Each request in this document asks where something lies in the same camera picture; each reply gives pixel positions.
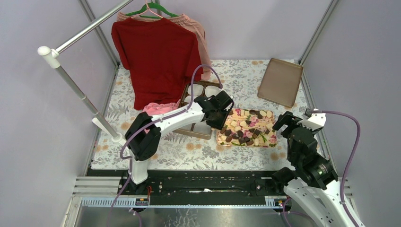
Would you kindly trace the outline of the gold chocolate box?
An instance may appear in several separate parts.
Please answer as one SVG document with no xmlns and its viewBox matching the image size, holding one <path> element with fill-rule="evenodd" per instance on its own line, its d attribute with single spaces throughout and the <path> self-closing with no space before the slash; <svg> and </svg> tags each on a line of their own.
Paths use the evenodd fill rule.
<svg viewBox="0 0 401 227">
<path fill-rule="evenodd" d="M 212 95 L 217 95 L 221 91 L 219 83 L 209 82 L 209 81 L 199 81 L 194 82 L 193 92 L 191 91 L 191 85 L 188 84 L 183 91 L 182 97 L 178 102 L 178 108 L 189 104 L 191 100 L 191 95 L 194 98 L 199 96 L 209 98 Z M 212 135 L 212 129 L 205 122 L 192 123 L 183 126 L 174 131 L 186 136 L 196 137 L 204 140 L 209 140 Z"/>
</svg>

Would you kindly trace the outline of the floral chocolate tray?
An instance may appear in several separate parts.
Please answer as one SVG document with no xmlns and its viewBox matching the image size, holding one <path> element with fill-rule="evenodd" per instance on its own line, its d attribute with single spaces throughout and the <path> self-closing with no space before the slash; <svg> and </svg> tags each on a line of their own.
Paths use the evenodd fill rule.
<svg viewBox="0 0 401 227">
<path fill-rule="evenodd" d="M 271 110 L 234 108 L 217 132 L 216 142 L 222 146 L 273 148 L 278 144 L 274 123 Z"/>
</svg>

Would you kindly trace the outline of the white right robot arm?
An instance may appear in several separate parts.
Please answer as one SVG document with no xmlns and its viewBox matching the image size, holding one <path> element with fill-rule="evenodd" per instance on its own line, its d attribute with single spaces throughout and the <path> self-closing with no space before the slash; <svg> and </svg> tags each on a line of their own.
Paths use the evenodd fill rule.
<svg viewBox="0 0 401 227">
<path fill-rule="evenodd" d="M 345 197 L 345 177 L 339 178 L 331 162 L 318 154 L 315 134 L 325 125 L 323 110 L 306 110 L 308 119 L 287 111 L 278 117 L 273 129 L 287 139 L 287 160 L 295 168 L 284 167 L 272 175 L 271 188 L 278 195 L 294 200 L 319 227 L 364 226 Z"/>
</svg>

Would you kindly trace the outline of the beige pink garment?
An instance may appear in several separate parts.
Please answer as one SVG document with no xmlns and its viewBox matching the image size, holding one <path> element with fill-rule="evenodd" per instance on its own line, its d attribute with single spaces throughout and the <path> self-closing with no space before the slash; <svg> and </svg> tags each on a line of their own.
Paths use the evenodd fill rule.
<svg viewBox="0 0 401 227">
<path fill-rule="evenodd" d="M 119 13 L 112 39 L 123 67 L 141 80 L 184 82 L 210 78 L 206 32 L 185 14 L 173 18 L 128 17 Z"/>
</svg>

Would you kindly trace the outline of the red t-shirt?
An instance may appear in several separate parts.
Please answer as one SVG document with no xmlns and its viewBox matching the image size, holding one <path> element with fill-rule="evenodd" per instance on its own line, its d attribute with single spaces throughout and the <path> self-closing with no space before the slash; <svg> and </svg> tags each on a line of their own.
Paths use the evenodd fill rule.
<svg viewBox="0 0 401 227">
<path fill-rule="evenodd" d="M 134 109 L 150 103 L 176 103 L 191 79 L 203 73 L 195 33 L 162 18 L 153 22 L 128 18 L 112 25 L 113 43 L 130 72 Z"/>
</svg>

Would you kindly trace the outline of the gold box lid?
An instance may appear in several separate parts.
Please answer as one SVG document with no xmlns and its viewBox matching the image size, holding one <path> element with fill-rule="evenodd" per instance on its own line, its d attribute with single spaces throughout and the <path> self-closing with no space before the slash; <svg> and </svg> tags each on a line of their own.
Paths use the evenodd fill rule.
<svg viewBox="0 0 401 227">
<path fill-rule="evenodd" d="M 285 107 L 293 107 L 299 90 L 303 67 L 272 58 L 263 75 L 257 96 Z"/>
</svg>

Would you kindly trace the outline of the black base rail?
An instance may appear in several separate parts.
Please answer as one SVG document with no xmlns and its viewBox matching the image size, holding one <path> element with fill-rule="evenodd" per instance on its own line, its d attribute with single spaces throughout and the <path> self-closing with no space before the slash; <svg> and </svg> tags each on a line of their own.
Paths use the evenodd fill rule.
<svg viewBox="0 0 401 227">
<path fill-rule="evenodd" d="M 139 185 L 124 173 L 117 192 L 143 195 L 151 205 L 261 205 L 264 196 L 284 195 L 272 188 L 276 172 L 149 170 Z"/>
</svg>

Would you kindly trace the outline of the green hanger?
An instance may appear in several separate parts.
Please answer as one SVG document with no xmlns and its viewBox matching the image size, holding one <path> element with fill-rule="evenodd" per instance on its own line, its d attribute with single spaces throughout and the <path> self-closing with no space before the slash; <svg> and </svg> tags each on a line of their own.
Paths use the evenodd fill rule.
<svg viewBox="0 0 401 227">
<path fill-rule="evenodd" d="M 151 13 L 155 18 L 163 18 L 162 14 L 166 14 L 169 17 L 178 17 L 179 15 L 169 12 L 165 7 L 156 2 L 148 2 L 142 6 L 138 11 L 134 11 L 126 14 L 128 17 L 141 17 L 146 13 Z"/>
</svg>

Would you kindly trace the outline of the pink cloth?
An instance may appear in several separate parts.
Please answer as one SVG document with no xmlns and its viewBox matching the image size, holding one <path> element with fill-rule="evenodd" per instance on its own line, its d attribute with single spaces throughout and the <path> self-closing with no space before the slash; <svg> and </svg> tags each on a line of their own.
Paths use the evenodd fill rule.
<svg viewBox="0 0 401 227">
<path fill-rule="evenodd" d="M 143 112 L 146 112 L 149 116 L 165 114 L 167 112 L 173 111 L 178 108 L 179 101 L 176 103 L 168 103 L 168 104 L 158 104 L 158 103 L 149 103 L 144 106 Z"/>
</svg>

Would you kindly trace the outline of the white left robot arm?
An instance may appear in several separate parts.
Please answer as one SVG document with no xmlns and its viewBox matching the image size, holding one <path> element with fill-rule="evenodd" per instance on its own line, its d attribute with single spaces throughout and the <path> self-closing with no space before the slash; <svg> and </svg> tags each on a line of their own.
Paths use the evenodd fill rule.
<svg viewBox="0 0 401 227">
<path fill-rule="evenodd" d="M 201 122 L 221 130 L 233 106 L 233 99 L 220 91 L 211 97 L 192 98 L 189 104 L 168 113 L 153 116 L 140 113 L 126 132 L 126 142 L 120 151 L 121 159 L 130 162 L 129 189 L 135 194 L 146 190 L 148 160 L 157 152 L 159 142 L 166 134 Z"/>
</svg>

